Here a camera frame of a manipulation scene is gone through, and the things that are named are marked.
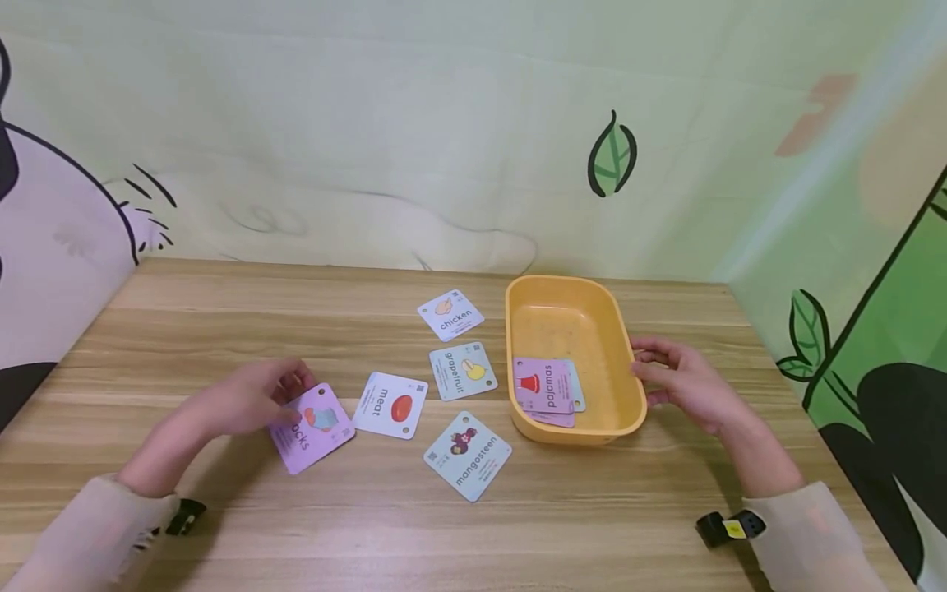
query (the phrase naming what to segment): finger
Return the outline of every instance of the finger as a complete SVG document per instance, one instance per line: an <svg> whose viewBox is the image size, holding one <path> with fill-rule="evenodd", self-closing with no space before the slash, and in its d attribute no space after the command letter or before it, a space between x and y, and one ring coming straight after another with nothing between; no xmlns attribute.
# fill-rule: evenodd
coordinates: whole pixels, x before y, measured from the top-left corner
<svg viewBox="0 0 947 592"><path fill-rule="evenodd" d="M665 389L653 390L647 395L648 397L648 407L654 407L655 405L663 405L665 403L670 403L670 395Z"/></svg>
<svg viewBox="0 0 947 592"><path fill-rule="evenodd" d="M658 366L657 364L642 364L641 362L634 362L632 364L632 372L641 380L651 383L658 383L664 388L671 387L677 382L676 371L670 368L664 368L663 366Z"/></svg>
<svg viewBox="0 0 947 592"><path fill-rule="evenodd" d="M296 378L299 379L299 383L302 384L304 392L318 384L315 381L313 371L299 358L274 360L267 368L267 372L268 377L273 382L279 380L286 374L295 374Z"/></svg>
<svg viewBox="0 0 947 592"><path fill-rule="evenodd" d="M292 372L284 374L283 377L279 379L279 385L286 391L286 396L290 401L309 390L308 388L303 388L298 377Z"/></svg>
<svg viewBox="0 0 947 592"><path fill-rule="evenodd" d="M645 335L643 337L632 337L632 349L656 351L669 355L672 351L680 349L680 344L675 343L667 337L657 335Z"/></svg>
<svg viewBox="0 0 947 592"><path fill-rule="evenodd" d="M276 418L273 419L273 425L284 427L292 427L300 422L302 422L302 416L299 415L299 412L286 407L281 407L277 412Z"/></svg>
<svg viewBox="0 0 947 592"><path fill-rule="evenodd" d="M276 385L273 387L273 394L270 395L270 399L273 399L277 402L277 404L280 405L285 405L292 400L282 385Z"/></svg>
<svg viewBox="0 0 947 592"><path fill-rule="evenodd" d="M636 351L634 353L634 360L636 362L643 362L648 364L649 362L657 362L658 364L664 364L665 366L670 365L668 356L660 351Z"/></svg>

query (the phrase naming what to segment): chicken illustration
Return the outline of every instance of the chicken illustration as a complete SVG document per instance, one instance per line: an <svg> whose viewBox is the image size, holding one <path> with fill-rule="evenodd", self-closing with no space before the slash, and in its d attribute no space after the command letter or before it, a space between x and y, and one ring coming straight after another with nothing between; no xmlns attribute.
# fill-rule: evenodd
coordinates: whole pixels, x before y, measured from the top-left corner
<svg viewBox="0 0 947 592"><path fill-rule="evenodd" d="M467 449L469 448L470 441L476 436L476 430L472 427L468 427L467 431L463 434L453 434L451 436L451 441L454 443L451 446L451 454L453 455L464 455L467 454Z"/></svg>
<svg viewBox="0 0 947 592"><path fill-rule="evenodd" d="M454 308L454 304L451 302L450 298L445 298L438 302L437 307L434 309L435 314L447 314Z"/></svg>

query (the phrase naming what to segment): leaf drawing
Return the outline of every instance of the leaf drawing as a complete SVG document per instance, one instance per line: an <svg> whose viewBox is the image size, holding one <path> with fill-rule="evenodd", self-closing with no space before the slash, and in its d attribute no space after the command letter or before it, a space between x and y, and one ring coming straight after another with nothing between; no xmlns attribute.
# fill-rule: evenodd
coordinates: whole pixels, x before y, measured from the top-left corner
<svg viewBox="0 0 947 592"><path fill-rule="evenodd" d="M825 361L830 343L829 321L819 301L805 290L793 292L789 337L796 356L810 368L818 368Z"/></svg>
<svg viewBox="0 0 947 592"><path fill-rule="evenodd" d="M797 355L779 360L776 366L783 376L798 383L808 383L815 375L815 368Z"/></svg>
<svg viewBox="0 0 947 592"><path fill-rule="evenodd" d="M616 125L617 115L612 110L612 121L596 140L589 153L589 186L598 197L617 193L638 159L638 144L631 131L625 126Z"/></svg>
<svg viewBox="0 0 947 592"><path fill-rule="evenodd" d="M947 220L947 189L940 188L940 191L938 191L934 199L931 200L931 209L933 209L938 216Z"/></svg>

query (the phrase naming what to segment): purple card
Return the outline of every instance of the purple card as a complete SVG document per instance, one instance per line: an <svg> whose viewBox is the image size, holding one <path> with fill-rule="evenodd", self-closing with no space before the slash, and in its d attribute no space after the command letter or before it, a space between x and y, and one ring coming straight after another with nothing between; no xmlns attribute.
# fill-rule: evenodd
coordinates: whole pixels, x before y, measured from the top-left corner
<svg viewBox="0 0 947 592"><path fill-rule="evenodd" d="M564 360L513 358L516 401L525 411L574 413L569 366Z"/></svg>
<svg viewBox="0 0 947 592"><path fill-rule="evenodd" d="M283 406L302 416L302 422L293 427L270 428L270 437L290 475L302 473L355 437L355 426L325 383Z"/></svg>
<svg viewBox="0 0 947 592"><path fill-rule="evenodd" d="M576 414L574 413L537 413L535 411L527 411L526 414L539 423L548 423L550 425L558 425L559 427L576 426Z"/></svg>

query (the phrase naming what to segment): wearable device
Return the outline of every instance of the wearable device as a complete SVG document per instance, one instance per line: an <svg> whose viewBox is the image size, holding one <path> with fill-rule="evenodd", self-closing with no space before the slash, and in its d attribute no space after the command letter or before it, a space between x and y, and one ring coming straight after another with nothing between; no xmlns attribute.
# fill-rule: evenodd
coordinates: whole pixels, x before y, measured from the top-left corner
<svg viewBox="0 0 947 592"><path fill-rule="evenodd" d="M709 548L716 548L730 541L752 539L760 536L765 530L766 523L750 510L741 510L726 519L718 511L714 511L697 521L697 531Z"/></svg>

